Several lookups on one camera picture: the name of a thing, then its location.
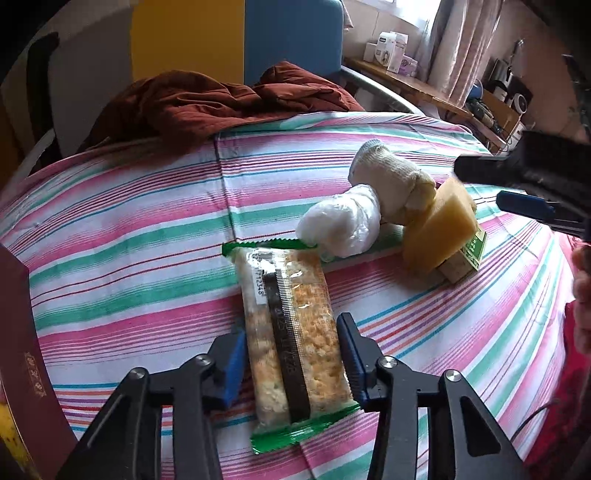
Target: yellow object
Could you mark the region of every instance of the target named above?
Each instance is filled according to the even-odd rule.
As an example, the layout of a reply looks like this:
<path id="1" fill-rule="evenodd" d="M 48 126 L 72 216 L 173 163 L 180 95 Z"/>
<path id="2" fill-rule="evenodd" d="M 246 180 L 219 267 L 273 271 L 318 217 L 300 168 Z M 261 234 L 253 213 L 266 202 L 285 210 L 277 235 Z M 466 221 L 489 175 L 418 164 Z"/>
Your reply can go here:
<path id="1" fill-rule="evenodd" d="M 474 237 L 475 212 L 476 204 L 464 185 L 455 177 L 447 179 L 431 208 L 404 228 L 404 264 L 422 274 L 437 268 Z"/>
<path id="2" fill-rule="evenodd" d="M 10 408 L 5 403 L 0 403 L 0 439 L 4 441 L 8 451 L 24 471 L 30 471 L 29 453 L 18 434 L 14 424 Z"/>
<path id="3" fill-rule="evenodd" d="M 243 83 L 245 0 L 143 0 L 131 21 L 134 80 L 168 70 Z"/>

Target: plastic bag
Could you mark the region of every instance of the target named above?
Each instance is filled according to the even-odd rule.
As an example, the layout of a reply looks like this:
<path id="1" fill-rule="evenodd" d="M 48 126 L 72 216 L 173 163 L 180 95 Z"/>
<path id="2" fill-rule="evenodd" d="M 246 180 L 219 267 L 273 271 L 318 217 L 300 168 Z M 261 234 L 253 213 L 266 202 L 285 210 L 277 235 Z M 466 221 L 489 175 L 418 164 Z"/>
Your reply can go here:
<path id="1" fill-rule="evenodd" d="M 238 245 L 225 254 L 242 288 L 259 420 L 253 439 L 265 445 L 253 440 L 255 451 L 309 437 L 354 411 L 317 252 Z M 269 432 L 280 435 L 261 438 Z"/>
<path id="2" fill-rule="evenodd" d="M 379 200 L 369 185 L 356 185 L 345 193 L 322 200 L 308 210 L 295 234 L 320 255 L 350 257 L 369 249 L 379 234 Z"/>

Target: red cloth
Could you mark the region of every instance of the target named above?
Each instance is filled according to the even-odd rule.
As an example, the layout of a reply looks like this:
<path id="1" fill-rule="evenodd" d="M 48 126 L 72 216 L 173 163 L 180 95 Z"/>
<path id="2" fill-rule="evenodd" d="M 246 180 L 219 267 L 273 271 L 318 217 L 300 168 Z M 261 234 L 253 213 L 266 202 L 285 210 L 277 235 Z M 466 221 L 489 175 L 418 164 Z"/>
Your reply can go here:
<path id="1" fill-rule="evenodd" d="M 560 375 L 554 400 L 558 403 L 548 410 L 542 430 L 525 460 L 530 476 L 536 480 L 554 480 L 561 477 L 581 447 L 573 435 L 581 412 L 581 397 L 587 386 L 590 359 L 574 347 L 574 302 L 567 304 L 564 314 L 564 345 L 566 360 Z"/>
<path id="2" fill-rule="evenodd" d="M 219 83 L 195 72 L 139 80 L 109 102 L 81 150 L 100 142 L 160 135 L 180 153 L 237 125 L 310 112 L 362 112 L 344 88 L 287 61 L 268 69 L 253 88 Z"/>

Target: metal screw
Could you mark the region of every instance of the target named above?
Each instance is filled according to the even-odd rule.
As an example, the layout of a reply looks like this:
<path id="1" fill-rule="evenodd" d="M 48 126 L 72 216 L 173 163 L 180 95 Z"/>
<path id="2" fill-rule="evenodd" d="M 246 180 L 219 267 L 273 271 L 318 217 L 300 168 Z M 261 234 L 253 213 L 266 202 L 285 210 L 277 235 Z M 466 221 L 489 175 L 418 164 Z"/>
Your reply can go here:
<path id="1" fill-rule="evenodd" d="M 197 363 L 199 365 L 203 365 L 204 367 L 208 366 L 209 364 L 211 364 L 213 362 L 211 357 L 209 355 L 207 355 L 206 353 L 200 353 L 199 355 L 197 355 L 195 357 L 195 360 L 197 360 Z"/>
<path id="2" fill-rule="evenodd" d="M 447 370 L 445 372 L 445 378 L 450 382 L 459 382 L 462 379 L 462 374 L 457 370 Z"/>
<path id="3" fill-rule="evenodd" d="M 128 373 L 128 375 L 130 377 L 135 377 L 135 378 L 143 378 L 145 376 L 145 374 L 146 374 L 145 369 L 143 369 L 143 368 L 137 368 L 137 367 L 136 368 L 132 368 L 129 371 L 129 373 Z"/>
<path id="4" fill-rule="evenodd" d="M 384 368 L 394 368 L 398 362 L 393 356 L 385 355 L 378 360 L 378 363 Z"/>

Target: yellow sponge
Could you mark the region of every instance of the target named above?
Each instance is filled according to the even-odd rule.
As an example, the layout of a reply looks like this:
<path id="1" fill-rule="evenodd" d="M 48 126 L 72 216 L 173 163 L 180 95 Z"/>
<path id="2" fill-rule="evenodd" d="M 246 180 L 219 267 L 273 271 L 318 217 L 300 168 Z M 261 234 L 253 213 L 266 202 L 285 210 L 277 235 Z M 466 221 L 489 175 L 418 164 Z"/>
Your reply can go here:
<path id="1" fill-rule="evenodd" d="M 422 274 L 437 268 L 478 231 L 475 212 L 476 204 L 464 185 L 449 177 L 437 190 L 431 208 L 404 227 L 404 264 Z"/>

